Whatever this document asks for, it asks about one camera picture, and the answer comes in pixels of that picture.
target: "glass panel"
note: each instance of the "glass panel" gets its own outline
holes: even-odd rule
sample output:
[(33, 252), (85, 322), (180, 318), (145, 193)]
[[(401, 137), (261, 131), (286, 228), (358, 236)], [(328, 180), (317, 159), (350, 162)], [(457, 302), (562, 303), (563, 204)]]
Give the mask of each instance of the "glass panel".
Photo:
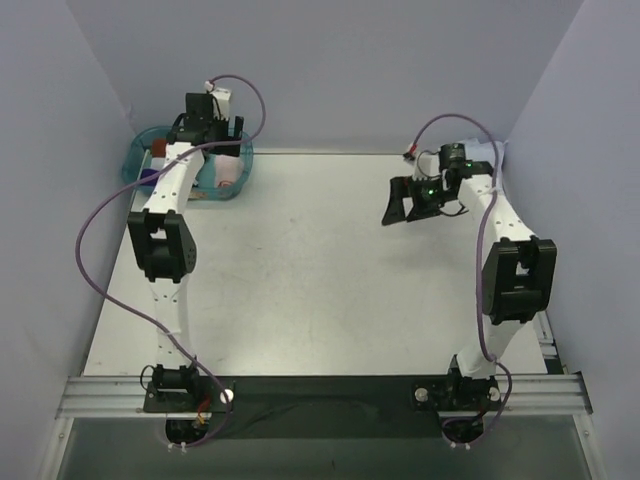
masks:
[(76, 420), (67, 479), (588, 479), (571, 417), (506, 417), (471, 451), (441, 438), (221, 440), (169, 452), (163, 421)]

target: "teal plastic basket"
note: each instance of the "teal plastic basket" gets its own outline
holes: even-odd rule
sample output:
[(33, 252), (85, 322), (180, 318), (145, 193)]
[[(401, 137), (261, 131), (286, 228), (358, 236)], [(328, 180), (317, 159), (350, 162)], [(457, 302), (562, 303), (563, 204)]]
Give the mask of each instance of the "teal plastic basket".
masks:
[[(151, 144), (156, 138), (165, 138), (170, 129), (171, 127), (152, 127), (141, 132), (133, 139), (121, 170), (122, 179), (125, 183), (135, 182), (140, 178), (142, 170), (150, 168), (151, 156), (147, 155), (145, 158), (145, 153), (151, 149)], [(242, 135), (244, 138), (248, 137), (244, 132)], [(253, 145), (251, 142), (244, 143), (240, 146), (240, 158), (244, 163), (244, 169), (240, 178), (233, 185), (220, 188), (214, 186), (216, 184), (216, 172), (213, 166), (215, 157), (215, 155), (209, 155), (204, 166), (200, 169), (200, 172), (196, 176), (198, 186), (191, 188), (189, 200), (229, 200), (240, 193), (242, 187), (249, 179), (249, 174), (253, 167)], [(150, 195), (153, 188), (151, 185), (140, 185), (138, 190)]]

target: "table surface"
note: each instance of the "table surface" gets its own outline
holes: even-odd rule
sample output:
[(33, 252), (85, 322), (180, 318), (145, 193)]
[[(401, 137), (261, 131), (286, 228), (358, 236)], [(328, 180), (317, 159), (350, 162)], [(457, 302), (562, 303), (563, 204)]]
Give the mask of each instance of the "table surface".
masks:
[[(388, 155), (257, 155), (237, 198), (190, 202), (198, 358), (221, 375), (446, 373), (477, 335), (476, 231), (467, 215), (382, 227), (389, 179), (410, 173)], [(109, 293), (153, 314), (127, 232)], [(156, 339), (105, 302), (84, 374), (139, 375)], [(546, 372), (531, 323), (503, 360)]]

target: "screw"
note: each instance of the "screw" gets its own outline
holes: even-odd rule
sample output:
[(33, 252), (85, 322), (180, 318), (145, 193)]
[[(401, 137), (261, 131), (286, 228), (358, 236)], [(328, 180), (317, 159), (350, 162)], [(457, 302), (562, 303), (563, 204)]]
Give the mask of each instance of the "screw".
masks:
[(424, 387), (417, 388), (414, 395), (420, 403), (426, 402), (429, 399), (429, 392)]
[(492, 402), (497, 402), (498, 400), (500, 400), (500, 390), (498, 390), (496, 387), (491, 387), (489, 389), (489, 400), (491, 400)]

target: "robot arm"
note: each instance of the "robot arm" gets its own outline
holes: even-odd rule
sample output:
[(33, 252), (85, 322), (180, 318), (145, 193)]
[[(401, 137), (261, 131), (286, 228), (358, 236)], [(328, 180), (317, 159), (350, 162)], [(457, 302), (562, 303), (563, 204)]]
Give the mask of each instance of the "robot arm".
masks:
[[(214, 108), (215, 91), (188, 93), (186, 113), (179, 116), (167, 135), (164, 166), (175, 162), (193, 147), (223, 142), (212, 150), (196, 150), (159, 177), (141, 212), (131, 212), (127, 225), (138, 267), (149, 281), (155, 316), (184, 349), (195, 357), (189, 338), (187, 285), (196, 265), (196, 244), (183, 213), (196, 176), (209, 153), (238, 157), (242, 138), (242, 117), (235, 117), (230, 132), (227, 116)], [(200, 377), (195, 365), (158, 330), (157, 365), (154, 367), (145, 411), (193, 409), (206, 394), (207, 377)], [(156, 406), (147, 403), (152, 398)]]
[[(165, 167), (191, 149), (187, 142), (167, 145)], [(202, 151), (181, 160), (158, 181), (142, 212), (129, 216), (138, 266), (145, 271), (153, 294), (155, 318), (164, 324), (189, 352), (187, 285), (196, 262), (196, 245), (182, 216), (191, 186), (204, 165)], [(178, 369), (189, 361), (176, 350), (167, 335), (158, 330), (157, 363)]]
[[(442, 146), (438, 158), (440, 175), (391, 179), (383, 225), (438, 216), (447, 202), (459, 201), (479, 227), (493, 194), (492, 166), (468, 160), (463, 144)], [(481, 286), (485, 343), (499, 359), (518, 330), (547, 308), (557, 252), (551, 240), (538, 239), (524, 225), (502, 192), (496, 193), (482, 239)], [(413, 200), (408, 216), (403, 204), (407, 197)], [(485, 379), (496, 373), (477, 336), (456, 360), (463, 377)]]

